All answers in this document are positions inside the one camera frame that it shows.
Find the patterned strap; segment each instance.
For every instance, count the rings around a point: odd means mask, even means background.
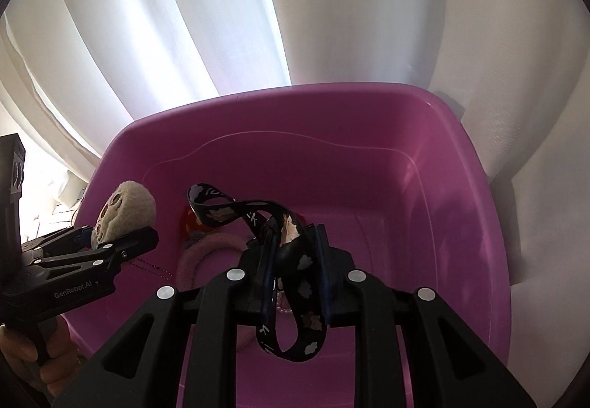
[[[218,228],[244,219],[272,260],[263,286],[263,324],[256,329],[259,345],[291,362],[312,359],[326,339],[326,323],[316,280],[313,242],[297,215],[268,200],[237,202],[207,184],[193,185],[187,197],[200,223],[209,227]],[[226,202],[207,203],[213,199]],[[270,214],[270,218],[267,220],[259,212]],[[297,324],[297,339],[285,351],[279,347],[276,333],[277,285],[282,285]]]

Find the silver rivet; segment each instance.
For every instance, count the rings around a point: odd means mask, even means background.
[[[168,298],[172,298],[174,295],[174,289],[172,286],[161,286],[157,290],[156,295],[161,300],[167,300]]]
[[[348,272],[348,279],[351,282],[364,282],[367,280],[367,274],[361,270],[353,270]]]
[[[418,290],[418,298],[424,300],[425,302],[431,302],[436,298],[437,294],[434,293],[434,290],[430,288],[421,288]]]
[[[227,272],[228,280],[233,282],[243,279],[244,276],[246,276],[246,273],[244,273],[244,271],[240,268],[232,268],[229,272]]]

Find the white curtain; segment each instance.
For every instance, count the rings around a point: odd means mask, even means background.
[[[590,350],[581,0],[12,0],[2,24],[0,102],[86,180],[132,120],[219,94],[429,89],[490,179],[513,283],[509,368],[548,407]]]

